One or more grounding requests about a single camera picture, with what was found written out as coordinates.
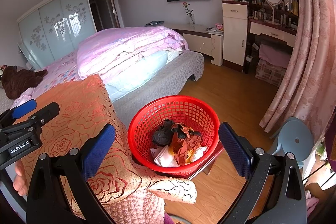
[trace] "metal bolt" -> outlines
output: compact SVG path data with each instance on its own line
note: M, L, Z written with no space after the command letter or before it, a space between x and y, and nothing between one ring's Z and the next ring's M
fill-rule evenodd
M262 148L260 148L260 147L257 147L257 148L255 149L255 152L256 152L258 155L263 155L263 154L265 153L265 151L264 151Z
M78 151L79 150L77 148L72 148L69 153L70 153L70 155L74 156L78 153Z
M42 153L42 154L39 156L39 159L40 159L40 160L44 160L46 157L47 157L47 154L46 154L46 153Z
M289 152L289 153L287 153L287 157L290 158L291 160L293 160L294 159L294 154Z

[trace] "brown fur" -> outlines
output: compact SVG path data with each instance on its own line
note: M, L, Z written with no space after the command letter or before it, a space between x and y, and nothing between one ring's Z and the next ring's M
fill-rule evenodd
M3 71L1 83L7 97L15 100L28 88L37 87L47 74L46 69L38 72L26 69L17 71L16 66L8 66Z

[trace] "basket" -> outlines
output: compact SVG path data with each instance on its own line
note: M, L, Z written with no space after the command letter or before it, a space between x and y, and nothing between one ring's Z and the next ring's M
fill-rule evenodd
M185 123L202 135L203 157L185 166L161 167L154 163L150 148L152 135L165 119ZM157 99L138 111L128 129L128 144L133 156L144 166L161 173L184 177L192 174L214 152L218 144L219 119L216 112L193 97L174 95Z

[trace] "basket rim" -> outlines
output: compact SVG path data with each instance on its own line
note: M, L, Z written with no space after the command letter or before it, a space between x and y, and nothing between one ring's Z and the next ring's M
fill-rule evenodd
M175 99L180 98L179 99L180 101L182 101L182 99L189 99L189 100L191 99L191 100L197 102L198 104L202 105L205 110L209 111L208 114L211 117L211 119L213 120L214 131L215 131L215 133L217 132L217 134L215 134L215 136L214 136L214 140L213 140L212 144L210 145L208 150L205 152L205 154L200 159L198 159L198 160L196 160L196 161L194 161L194 162L192 162L188 165L179 166L179 167L162 167L162 166L158 166L158 165L144 159L135 147L134 138L132 138L132 136L134 136L134 134L130 133L130 130L132 130L132 128L134 128L134 126L137 125L136 120L138 120L138 116L139 116L140 112L142 112L144 109L147 109L151 106L157 105L160 101L165 101L169 98L175 98ZM200 164L205 162L209 158L209 156L215 151L215 149L218 145L218 142L219 142L219 136L218 136L219 125L220 125L220 122L219 122L219 118L218 118L216 112L206 102L204 102L204 101L202 101L198 98L187 96L187 95L171 95L171 96L158 98L158 99L148 103L147 105L142 107L136 113L136 115L133 117L133 119L130 122L130 125L128 127L127 140L128 140L128 145L129 145L129 148L131 150L131 153L145 167L150 168L153 171L157 171L157 172L161 172L161 173L168 173L168 174L169 173L179 173L179 172L182 173L182 172L186 172L190 169L193 169L193 167L199 166Z

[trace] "tv stand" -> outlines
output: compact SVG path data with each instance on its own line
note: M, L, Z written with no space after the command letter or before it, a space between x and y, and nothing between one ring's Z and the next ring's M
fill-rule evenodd
M181 34L191 51L211 56L214 65L223 65L223 35L210 34L202 25L164 23L163 26Z

